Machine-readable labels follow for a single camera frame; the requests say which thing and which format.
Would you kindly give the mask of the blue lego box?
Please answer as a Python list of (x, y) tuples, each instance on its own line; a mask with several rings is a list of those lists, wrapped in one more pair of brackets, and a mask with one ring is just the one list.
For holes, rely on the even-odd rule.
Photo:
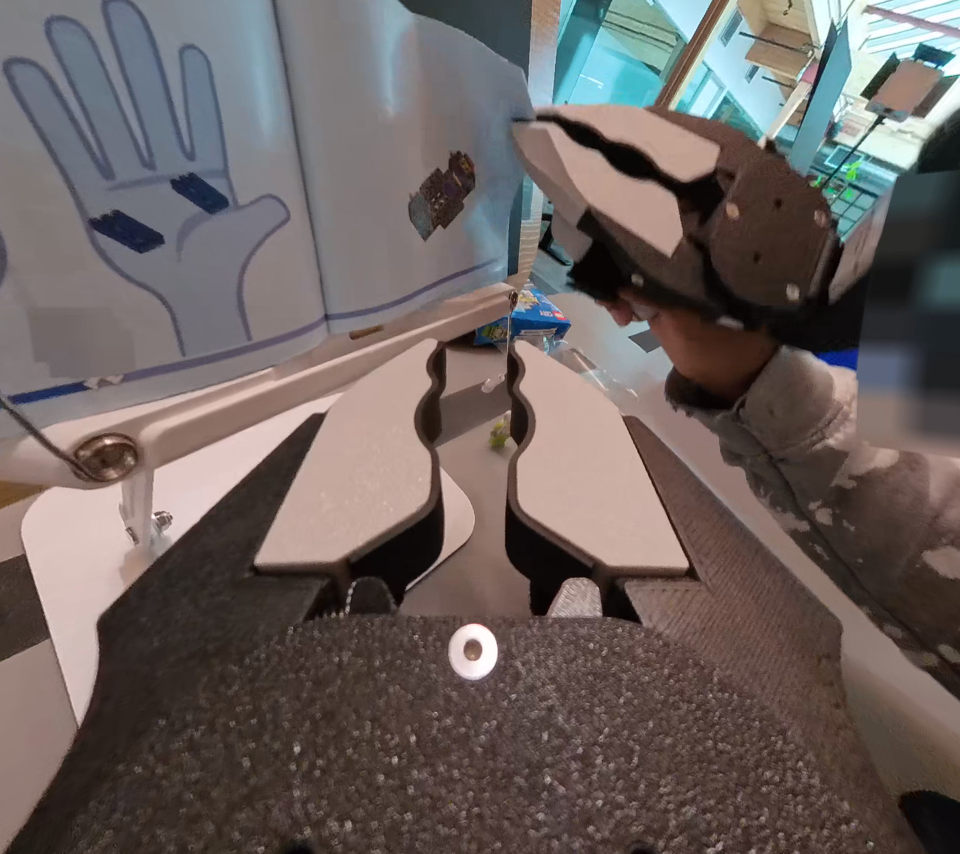
[(472, 337), (475, 347), (505, 352), (516, 340), (543, 347), (563, 341), (570, 331), (567, 316), (538, 288), (526, 285), (517, 293), (510, 314), (477, 328)]

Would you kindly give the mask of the person's right hand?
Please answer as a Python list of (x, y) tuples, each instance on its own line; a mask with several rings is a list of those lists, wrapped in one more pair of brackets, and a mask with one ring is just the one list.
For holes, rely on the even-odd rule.
[(732, 329), (692, 310), (648, 303), (629, 289), (596, 303), (621, 327), (646, 320), (678, 376), (721, 408), (748, 392), (779, 350), (765, 332)]

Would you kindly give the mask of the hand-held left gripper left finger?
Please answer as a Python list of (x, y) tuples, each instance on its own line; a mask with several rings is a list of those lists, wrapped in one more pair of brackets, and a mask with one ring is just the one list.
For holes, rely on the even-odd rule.
[(332, 404), (258, 549), (259, 573), (415, 580), (429, 570), (445, 543), (446, 379), (446, 349), (426, 338)]

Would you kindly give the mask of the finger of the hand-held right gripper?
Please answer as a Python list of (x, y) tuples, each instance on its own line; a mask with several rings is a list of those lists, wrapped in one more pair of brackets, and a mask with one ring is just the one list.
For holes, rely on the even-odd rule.
[(724, 126), (660, 111), (616, 104), (544, 108), (535, 120), (584, 120), (604, 140), (604, 186), (637, 189), (725, 189), (720, 135)]
[(511, 137), (524, 172), (553, 205), (555, 239), (573, 266), (604, 265), (598, 218), (604, 140), (583, 119), (515, 119)]

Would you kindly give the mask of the white book stand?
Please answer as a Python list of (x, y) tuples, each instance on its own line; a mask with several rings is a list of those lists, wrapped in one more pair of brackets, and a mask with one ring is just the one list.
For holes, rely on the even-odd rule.
[[(531, 101), (550, 99), (561, 0), (399, 0), (521, 68)], [(389, 323), (328, 336), (318, 347), (249, 375), (49, 428), (2, 413), (2, 479), (54, 488), (22, 526), (74, 715), (90, 703), (95, 624), (171, 541), (184, 536), (228, 481), (253, 466), (253, 438), (280, 437), (293, 415), (424, 338), (451, 340), (493, 320), (506, 281), (532, 261), (529, 188), (520, 186), (504, 281), (437, 301)]]

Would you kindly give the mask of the lego instruction booklet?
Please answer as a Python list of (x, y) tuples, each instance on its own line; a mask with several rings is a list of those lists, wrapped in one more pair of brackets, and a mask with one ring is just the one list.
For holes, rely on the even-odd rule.
[(399, 0), (2, 0), (2, 397), (39, 428), (504, 281), (522, 69)]

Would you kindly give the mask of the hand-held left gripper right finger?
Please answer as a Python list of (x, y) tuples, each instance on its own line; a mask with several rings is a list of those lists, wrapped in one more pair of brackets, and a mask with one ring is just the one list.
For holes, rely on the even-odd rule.
[(691, 572), (627, 420), (609, 392), (530, 342), (508, 356), (505, 547), (530, 583)]

